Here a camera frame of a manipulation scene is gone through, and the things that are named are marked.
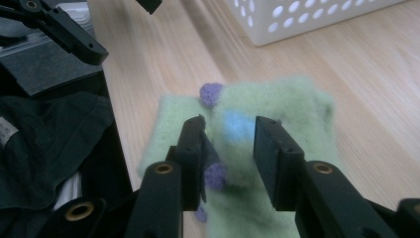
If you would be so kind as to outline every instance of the purple foam piece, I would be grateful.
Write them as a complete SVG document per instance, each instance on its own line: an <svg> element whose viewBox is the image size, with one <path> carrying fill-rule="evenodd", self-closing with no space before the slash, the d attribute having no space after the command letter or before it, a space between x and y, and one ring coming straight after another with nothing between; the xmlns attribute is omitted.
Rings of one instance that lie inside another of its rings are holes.
<svg viewBox="0 0 420 238"><path fill-rule="evenodd" d="M222 190L226 185L226 168L221 163L214 163L204 171L204 183L214 190Z"/></svg>
<svg viewBox="0 0 420 238"><path fill-rule="evenodd" d="M197 220L203 223L207 222L207 213L201 205L198 206L198 209L194 212L194 215Z"/></svg>
<svg viewBox="0 0 420 238"><path fill-rule="evenodd" d="M222 88L223 85L217 82L204 84L200 88L201 102L208 108L216 106Z"/></svg>

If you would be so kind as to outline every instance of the green cloth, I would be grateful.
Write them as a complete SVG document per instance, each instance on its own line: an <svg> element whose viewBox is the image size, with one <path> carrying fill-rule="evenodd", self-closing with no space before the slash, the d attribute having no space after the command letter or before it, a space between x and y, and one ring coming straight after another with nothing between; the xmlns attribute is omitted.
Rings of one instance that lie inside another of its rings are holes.
<svg viewBox="0 0 420 238"><path fill-rule="evenodd" d="M253 160L256 116L281 120L305 159L341 168L333 130L334 101L307 77L225 85L211 109L198 98L164 97L140 175L176 145L183 121L203 115L206 134L227 168L227 186L207 189L207 237L299 237L294 212L276 212Z"/></svg>

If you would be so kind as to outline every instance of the wooden table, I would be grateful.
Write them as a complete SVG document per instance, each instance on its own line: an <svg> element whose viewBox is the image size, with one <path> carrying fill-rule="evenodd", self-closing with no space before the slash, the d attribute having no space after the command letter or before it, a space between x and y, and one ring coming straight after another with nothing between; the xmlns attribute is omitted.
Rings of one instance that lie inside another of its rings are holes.
<svg viewBox="0 0 420 238"><path fill-rule="evenodd" d="M166 0L151 16L135 0L89 6L134 189L162 95L298 73L334 96L340 158L362 195L392 209L420 197L419 0L260 48L222 0ZM204 236L185 218L185 237Z"/></svg>

